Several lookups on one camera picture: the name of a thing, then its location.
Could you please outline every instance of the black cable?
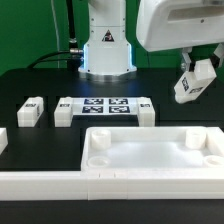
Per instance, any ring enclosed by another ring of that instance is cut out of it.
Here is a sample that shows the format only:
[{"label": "black cable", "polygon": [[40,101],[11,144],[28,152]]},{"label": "black cable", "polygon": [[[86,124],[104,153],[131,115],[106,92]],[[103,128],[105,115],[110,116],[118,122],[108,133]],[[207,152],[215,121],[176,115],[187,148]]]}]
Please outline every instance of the black cable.
[{"label": "black cable", "polygon": [[54,61],[78,61],[80,60],[81,58],[64,58],[64,59],[49,59],[49,60],[39,60],[39,61],[36,61],[35,63],[32,63],[30,64],[27,68],[28,69],[33,69],[37,64],[39,63],[43,63],[43,62],[54,62]]},{"label": "black cable", "polygon": [[66,0],[67,12],[68,12],[68,25],[69,25],[69,47],[77,48],[77,42],[75,41],[75,22],[74,22],[74,14],[73,14],[73,3],[72,0]]},{"label": "black cable", "polygon": [[33,63],[31,63],[27,68],[33,68],[36,64],[38,64],[39,61],[42,61],[46,58],[50,58],[59,54],[70,54],[70,51],[56,51],[50,54],[45,54],[43,56],[41,56],[40,58],[38,58],[36,61],[34,61]]}]

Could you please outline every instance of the cable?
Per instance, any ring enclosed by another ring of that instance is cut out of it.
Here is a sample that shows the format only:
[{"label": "cable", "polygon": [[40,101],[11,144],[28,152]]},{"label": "cable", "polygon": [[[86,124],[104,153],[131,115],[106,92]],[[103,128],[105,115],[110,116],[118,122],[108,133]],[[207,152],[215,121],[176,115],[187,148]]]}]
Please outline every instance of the cable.
[{"label": "cable", "polygon": [[58,31],[58,23],[57,23],[57,16],[56,16],[56,11],[55,11],[54,0],[51,0],[51,9],[52,9],[52,14],[53,14],[54,28],[55,28],[56,39],[57,39],[57,50],[60,51],[60,36],[59,36],[59,31]]},{"label": "cable", "polygon": [[41,56],[40,58],[38,58],[33,63],[31,63],[30,65],[28,65],[27,68],[33,68],[36,64],[38,64],[39,61],[42,61],[46,58],[53,57],[53,56],[60,55],[60,54],[70,54],[70,51],[59,51],[59,52],[56,51],[56,52],[53,52],[50,54],[45,54],[45,55]]},{"label": "cable", "polygon": [[32,63],[31,65],[29,65],[27,68],[28,69],[32,69],[34,66],[36,66],[39,63],[43,63],[43,62],[54,62],[54,61],[75,61],[75,60],[80,60],[80,58],[64,58],[64,59],[49,59],[49,60],[40,60],[40,61],[36,61],[35,63]]},{"label": "cable", "polygon": [[68,24],[69,24],[69,48],[77,48],[77,41],[75,37],[75,22],[73,14],[73,3],[72,0],[66,0],[67,12],[68,12]]}]

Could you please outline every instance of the black table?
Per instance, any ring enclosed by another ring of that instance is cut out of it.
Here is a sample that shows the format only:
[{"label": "black table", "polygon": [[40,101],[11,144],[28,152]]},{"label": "black table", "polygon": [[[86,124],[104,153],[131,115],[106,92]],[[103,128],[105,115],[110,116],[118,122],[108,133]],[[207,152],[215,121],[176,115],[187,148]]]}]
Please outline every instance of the black table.
[{"label": "black table", "polygon": [[[215,80],[194,102],[179,105],[174,69],[139,69],[119,83],[80,80],[63,69],[17,69],[0,77],[0,127],[9,145],[0,171],[80,170],[85,131],[93,126],[138,126],[136,116],[75,116],[72,127],[55,128],[60,97],[150,97],[156,126],[218,126],[224,130],[224,84]],[[44,98],[34,128],[18,128],[16,112],[28,97]],[[223,223],[224,200],[130,200],[0,202],[1,223]]]}]

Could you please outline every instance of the robot warning label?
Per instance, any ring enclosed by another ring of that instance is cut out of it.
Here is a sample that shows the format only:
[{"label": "robot warning label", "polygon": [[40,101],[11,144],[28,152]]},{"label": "robot warning label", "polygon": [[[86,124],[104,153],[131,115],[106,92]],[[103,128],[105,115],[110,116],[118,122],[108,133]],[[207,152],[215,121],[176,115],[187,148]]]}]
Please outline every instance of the robot warning label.
[{"label": "robot warning label", "polygon": [[106,34],[104,35],[103,39],[102,39],[103,42],[114,42],[114,38],[110,32],[110,30],[108,30],[106,32]]},{"label": "robot warning label", "polygon": [[128,104],[128,99],[109,99],[109,104],[111,105],[126,105]]},{"label": "robot warning label", "polygon": [[197,89],[192,89],[192,90],[190,91],[190,93],[198,93],[198,92],[200,92],[202,89],[203,89],[203,87],[200,87],[200,88],[197,88]]},{"label": "robot warning label", "polygon": [[184,77],[184,79],[182,80],[182,83],[183,83],[184,90],[186,92],[189,89],[189,85],[188,85],[186,77]]},{"label": "robot warning label", "polygon": [[90,114],[90,113],[99,114],[99,113],[103,113],[103,107],[97,107],[97,106],[90,107],[90,106],[86,106],[86,107],[83,107],[82,113],[83,114]]},{"label": "robot warning label", "polygon": [[111,107],[109,107],[109,113],[111,113],[111,114],[127,114],[127,113],[130,113],[130,109],[127,106],[111,106]]},{"label": "robot warning label", "polygon": [[36,104],[35,103],[28,103],[28,104],[26,104],[26,106],[25,107],[35,107],[36,106]]},{"label": "robot warning label", "polygon": [[103,99],[85,99],[84,104],[88,105],[96,105],[96,104],[103,104]]}]

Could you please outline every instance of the green background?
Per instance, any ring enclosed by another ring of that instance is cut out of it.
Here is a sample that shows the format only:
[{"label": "green background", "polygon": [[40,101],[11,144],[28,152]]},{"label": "green background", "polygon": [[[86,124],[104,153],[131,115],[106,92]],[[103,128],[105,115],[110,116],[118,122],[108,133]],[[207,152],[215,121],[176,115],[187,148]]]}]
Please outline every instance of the green background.
[{"label": "green background", "polygon": [[[136,20],[139,0],[126,0],[126,36],[134,47],[133,63],[138,68],[179,68],[180,50],[147,53],[136,40]],[[88,40],[88,0],[73,0],[76,35],[79,47]],[[66,0],[55,0],[60,33],[60,49],[68,49]],[[193,59],[208,58],[216,45],[195,47]],[[13,68],[25,68],[38,57],[56,51],[56,35],[50,0],[0,1],[0,75]],[[42,63],[38,67],[56,67],[57,63]],[[224,68],[217,69],[224,81]]]}]

